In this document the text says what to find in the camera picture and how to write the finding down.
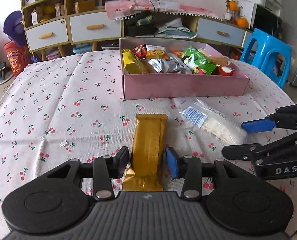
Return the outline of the gold foil snack bar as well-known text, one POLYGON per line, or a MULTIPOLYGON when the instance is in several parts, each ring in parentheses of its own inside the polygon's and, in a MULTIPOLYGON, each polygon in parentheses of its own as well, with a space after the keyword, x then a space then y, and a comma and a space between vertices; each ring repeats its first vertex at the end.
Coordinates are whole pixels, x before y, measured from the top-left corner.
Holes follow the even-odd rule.
POLYGON ((131 166, 123 179, 124 191, 163 191, 166 124, 166 114, 136 115, 131 166))

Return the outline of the clear cracker packet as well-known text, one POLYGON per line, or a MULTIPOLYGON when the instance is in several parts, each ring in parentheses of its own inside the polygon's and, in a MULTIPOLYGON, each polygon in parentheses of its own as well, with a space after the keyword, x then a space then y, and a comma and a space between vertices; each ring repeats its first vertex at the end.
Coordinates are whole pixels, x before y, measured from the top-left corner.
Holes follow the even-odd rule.
POLYGON ((226 56, 209 56, 208 60, 215 65, 226 66, 228 67, 231 62, 228 60, 226 56))

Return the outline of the orange lotus biscuit packet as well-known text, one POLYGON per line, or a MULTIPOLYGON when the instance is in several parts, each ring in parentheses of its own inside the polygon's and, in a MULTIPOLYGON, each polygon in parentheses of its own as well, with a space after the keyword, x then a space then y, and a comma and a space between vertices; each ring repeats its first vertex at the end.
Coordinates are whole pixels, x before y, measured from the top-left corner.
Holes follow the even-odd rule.
POLYGON ((169 60, 167 49, 162 46, 146 44, 146 59, 166 59, 169 60))

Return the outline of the white red-label snack packet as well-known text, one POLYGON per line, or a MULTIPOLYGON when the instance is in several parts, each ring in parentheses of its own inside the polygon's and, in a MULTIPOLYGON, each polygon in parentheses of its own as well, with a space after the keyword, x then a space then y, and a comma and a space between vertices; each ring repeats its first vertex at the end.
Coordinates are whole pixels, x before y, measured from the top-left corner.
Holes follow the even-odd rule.
POLYGON ((206 58, 212 57, 212 55, 208 53, 204 48, 200 48, 198 51, 206 58))

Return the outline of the silver blue snack packet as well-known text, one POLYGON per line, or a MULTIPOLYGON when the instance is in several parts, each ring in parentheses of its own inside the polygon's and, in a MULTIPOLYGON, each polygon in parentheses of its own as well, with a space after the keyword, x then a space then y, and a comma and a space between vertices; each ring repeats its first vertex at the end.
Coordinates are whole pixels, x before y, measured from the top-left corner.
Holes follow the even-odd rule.
POLYGON ((168 73, 168 61, 166 59, 150 59, 148 60, 148 64, 151 65, 153 67, 153 69, 157 72, 157 73, 168 73))

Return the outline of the clear white wafer packet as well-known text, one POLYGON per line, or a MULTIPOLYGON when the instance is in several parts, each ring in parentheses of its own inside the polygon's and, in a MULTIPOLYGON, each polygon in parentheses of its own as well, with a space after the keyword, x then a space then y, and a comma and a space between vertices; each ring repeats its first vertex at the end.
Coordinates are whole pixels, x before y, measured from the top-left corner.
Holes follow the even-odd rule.
POLYGON ((221 111, 197 97, 174 98, 180 121, 187 127, 199 129, 223 145, 240 145, 247 132, 221 111))

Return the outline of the green snack packet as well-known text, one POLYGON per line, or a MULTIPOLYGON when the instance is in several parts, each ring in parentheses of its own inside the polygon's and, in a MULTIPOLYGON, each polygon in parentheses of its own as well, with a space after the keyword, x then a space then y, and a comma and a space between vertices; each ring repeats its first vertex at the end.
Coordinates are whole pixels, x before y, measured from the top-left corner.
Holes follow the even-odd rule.
POLYGON ((195 47, 189 46, 183 53, 181 60, 188 66, 193 74, 211 75, 217 66, 211 63, 195 47))

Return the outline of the orange fruit lower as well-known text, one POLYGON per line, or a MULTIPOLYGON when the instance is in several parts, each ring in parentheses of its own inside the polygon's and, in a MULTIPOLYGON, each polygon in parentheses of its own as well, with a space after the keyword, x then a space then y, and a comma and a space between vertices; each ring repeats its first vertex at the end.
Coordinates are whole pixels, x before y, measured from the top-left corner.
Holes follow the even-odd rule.
POLYGON ((246 18, 244 17, 240 17, 236 20, 236 24, 238 27, 242 28, 242 29, 247 29, 249 28, 249 23, 247 21, 246 18))

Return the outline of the orange fruit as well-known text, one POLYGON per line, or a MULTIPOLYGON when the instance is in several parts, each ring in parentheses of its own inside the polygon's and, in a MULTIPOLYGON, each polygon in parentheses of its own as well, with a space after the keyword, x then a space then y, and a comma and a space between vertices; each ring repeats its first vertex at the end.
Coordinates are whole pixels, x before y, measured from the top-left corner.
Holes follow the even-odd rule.
POLYGON ((239 11, 240 9, 234 0, 226 0, 226 7, 229 11, 239 11))
POLYGON ((240 17, 236 20, 236 24, 238 27, 242 28, 242 29, 247 29, 249 28, 249 23, 247 21, 246 18, 244 17, 240 17))

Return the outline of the white grey cookie packet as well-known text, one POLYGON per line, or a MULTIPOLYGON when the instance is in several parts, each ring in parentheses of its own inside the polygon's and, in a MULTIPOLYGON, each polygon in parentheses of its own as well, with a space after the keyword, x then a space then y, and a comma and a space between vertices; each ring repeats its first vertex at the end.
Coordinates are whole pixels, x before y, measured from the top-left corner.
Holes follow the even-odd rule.
POLYGON ((168 73, 192 74, 189 67, 175 54, 168 53, 168 73))

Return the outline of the yellow snack packet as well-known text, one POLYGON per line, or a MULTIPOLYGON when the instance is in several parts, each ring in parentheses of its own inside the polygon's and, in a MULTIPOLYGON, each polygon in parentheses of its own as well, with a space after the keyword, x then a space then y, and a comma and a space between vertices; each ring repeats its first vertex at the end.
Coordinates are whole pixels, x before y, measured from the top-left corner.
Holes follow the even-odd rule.
POLYGON ((122 50, 123 67, 129 74, 147 74, 148 70, 140 59, 129 49, 122 50))

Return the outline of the orange snack packet in box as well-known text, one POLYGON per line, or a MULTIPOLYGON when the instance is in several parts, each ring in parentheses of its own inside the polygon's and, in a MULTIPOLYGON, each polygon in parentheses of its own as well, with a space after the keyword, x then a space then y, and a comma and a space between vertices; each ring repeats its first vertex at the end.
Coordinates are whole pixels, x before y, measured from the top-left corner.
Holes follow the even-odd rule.
POLYGON ((174 50, 173 53, 179 57, 180 59, 183 57, 184 55, 184 52, 183 51, 177 51, 177 50, 174 50))

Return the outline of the red snack packet left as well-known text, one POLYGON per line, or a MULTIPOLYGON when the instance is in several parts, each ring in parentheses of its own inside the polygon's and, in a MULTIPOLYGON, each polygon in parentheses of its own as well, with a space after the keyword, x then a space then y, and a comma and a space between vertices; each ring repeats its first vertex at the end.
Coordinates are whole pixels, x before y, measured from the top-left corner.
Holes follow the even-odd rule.
POLYGON ((141 44, 132 50, 134 55, 136 55, 139 59, 144 59, 147 55, 146 44, 141 44))

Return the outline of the orange fruit upper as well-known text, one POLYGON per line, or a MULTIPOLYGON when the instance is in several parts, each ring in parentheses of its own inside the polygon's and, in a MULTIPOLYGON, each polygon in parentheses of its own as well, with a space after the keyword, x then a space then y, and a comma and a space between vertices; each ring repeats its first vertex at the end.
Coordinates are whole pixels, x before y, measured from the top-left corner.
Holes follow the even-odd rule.
POLYGON ((226 7, 229 11, 239 11, 240 9, 234 0, 226 0, 226 7))

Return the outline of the purple hat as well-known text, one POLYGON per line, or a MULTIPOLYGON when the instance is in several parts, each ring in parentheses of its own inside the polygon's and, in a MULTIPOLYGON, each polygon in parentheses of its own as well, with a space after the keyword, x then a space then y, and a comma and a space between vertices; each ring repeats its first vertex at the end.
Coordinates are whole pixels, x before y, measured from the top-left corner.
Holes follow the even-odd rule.
POLYGON ((20 47, 27 45, 21 11, 14 11, 5 19, 3 33, 20 47))

